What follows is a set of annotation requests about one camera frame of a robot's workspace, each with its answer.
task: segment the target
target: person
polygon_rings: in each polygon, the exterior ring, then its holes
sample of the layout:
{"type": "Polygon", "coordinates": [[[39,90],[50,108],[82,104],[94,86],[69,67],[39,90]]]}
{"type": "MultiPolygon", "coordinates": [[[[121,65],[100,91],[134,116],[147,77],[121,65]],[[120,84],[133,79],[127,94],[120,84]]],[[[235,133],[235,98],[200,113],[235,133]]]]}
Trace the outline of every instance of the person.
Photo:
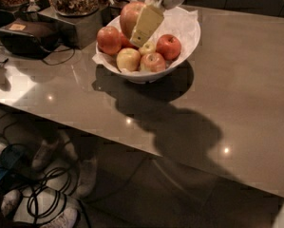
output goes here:
{"type": "Polygon", "coordinates": [[[24,222],[15,222],[8,218],[20,202],[21,194],[18,190],[11,190],[6,195],[0,191],[0,228],[72,228],[76,223],[78,211],[67,207],[59,216],[45,225],[34,225],[24,222]]]}

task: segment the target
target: white bowl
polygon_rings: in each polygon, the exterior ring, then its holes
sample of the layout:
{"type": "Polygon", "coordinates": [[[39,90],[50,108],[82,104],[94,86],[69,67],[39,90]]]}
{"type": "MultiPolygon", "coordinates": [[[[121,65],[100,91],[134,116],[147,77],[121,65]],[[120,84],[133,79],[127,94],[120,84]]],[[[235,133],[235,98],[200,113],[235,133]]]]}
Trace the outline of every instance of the white bowl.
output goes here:
{"type": "MultiPolygon", "coordinates": [[[[114,26],[121,30],[120,27],[120,16],[112,20],[109,26],[114,26]]],[[[200,27],[198,22],[197,11],[187,11],[185,9],[176,7],[171,10],[167,10],[164,13],[164,20],[151,36],[155,44],[163,34],[173,34],[180,39],[181,52],[180,56],[176,61],[167,62],[167,69],[162,72],[120,72],[116,66],[116,56],[111,57],[107,54],[102,53],[96,44],[96,54],[93,60],[97,64],[102,64],[109,71],[123,77],[133,83],[144,84],[147,82],[154,82],[168,73],[175,70],[183,61],[185,61],[191,53],[195,50],[199,43],[200,38],[200,27]]]]}

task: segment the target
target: apple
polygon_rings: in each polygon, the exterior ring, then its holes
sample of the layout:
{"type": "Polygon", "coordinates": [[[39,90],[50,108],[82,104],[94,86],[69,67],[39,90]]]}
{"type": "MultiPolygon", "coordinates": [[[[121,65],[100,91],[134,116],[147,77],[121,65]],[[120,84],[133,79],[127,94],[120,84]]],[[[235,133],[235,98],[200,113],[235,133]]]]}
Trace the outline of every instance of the apple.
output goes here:
{"type": "Polygon", "coordinates": [[[138,71],[140,66],[141,55],[134,48],[123,48],[117,54],[116,65],[117,68],[122,71],[122,69],[127,69],[130,72],[138,71]]]}
{"type": "Polygon", "coordinates": [[[144,54],[141,58],[140,71],[161,72],[166,70],[166,61],[158,52],[144,54]]]}
{"type": "Polygon", "coordinates": [[[156,51],[156,46],[152,41],[147,41],[145,44],[142,45],[142,47],[139,48],[141,56],[155,51],[156,51]]]}
{"type": "Polygon", "coordinates": [[[122,48],[121,34],[113,26],[101,28],[97,32],[96,40],[98,48],[110,56],[117,54],[122,48]]]}
{"type": "Polygon", "coordinates": [[[144,2],[134,1],[126,4],[120,15],[121,30],[126,38],[130,40],[132,31],[136,26],[142,8],[145,7],[144,2]]]}
{"type": "Polygon", "coordinates": [[[172,34],[163,34],[157,42],[157,52],[160,53],[165,60],[175,60],[181,51],[180,40],[172,34]]]}
{"type": "Polygon", "coordinates": [[[126,38],[122,32],[120,32],[120,34],[122,39],[122,48],[136,48],[133,44],[130,43],[128,38],[126,38]]]}

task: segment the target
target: foot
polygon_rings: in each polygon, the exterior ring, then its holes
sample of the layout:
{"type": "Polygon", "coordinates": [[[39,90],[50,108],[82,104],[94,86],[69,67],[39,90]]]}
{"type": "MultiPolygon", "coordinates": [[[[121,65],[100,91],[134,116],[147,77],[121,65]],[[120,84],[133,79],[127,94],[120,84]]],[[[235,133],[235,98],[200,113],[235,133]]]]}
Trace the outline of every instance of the foot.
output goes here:
{"type": "Polygon", "coordinates": [[[67,208],[48,224],[40,226],[40,228],[72,228],[76,222],[78,212],[74,208],[67,208]]]}
{"type": "Polygon", "coordinates": [[[34,159],[31,163],[31,168],[35,171],[40,171],[47,167],[50,163],[52,154],[59,146],[59,139],[53,143],[48,143],[46,140],[43,140],[40,148],[38,149],[34,159]]]}
{"type": "Polygon", "coordinates": [[[94,188],[97,173],[97,159],[93,157],[91,160],[80,162],[80,173],[76,189],[79,199],[87,197],[94,188]]]}
{"type": "Polygon", "coordinates": [[[18,207],[20,198],[21,193],[18,190],[11,190],[3,197],[1,213],[4,217],[8,216],[18,207]]]}

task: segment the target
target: gray countertop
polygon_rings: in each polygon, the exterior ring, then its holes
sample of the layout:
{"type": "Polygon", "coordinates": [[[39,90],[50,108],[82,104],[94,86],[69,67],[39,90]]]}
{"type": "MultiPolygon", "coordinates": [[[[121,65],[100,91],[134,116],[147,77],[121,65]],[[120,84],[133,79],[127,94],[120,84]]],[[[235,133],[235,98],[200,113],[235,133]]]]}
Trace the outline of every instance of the gray countertop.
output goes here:
{"type": "Polygon", "coordinates": [[[163,79],[111,74],[95,42],[58,66],[0,47],[0,103],[284,197],[284,18],[184,8],[200,42],[163,79]]]}

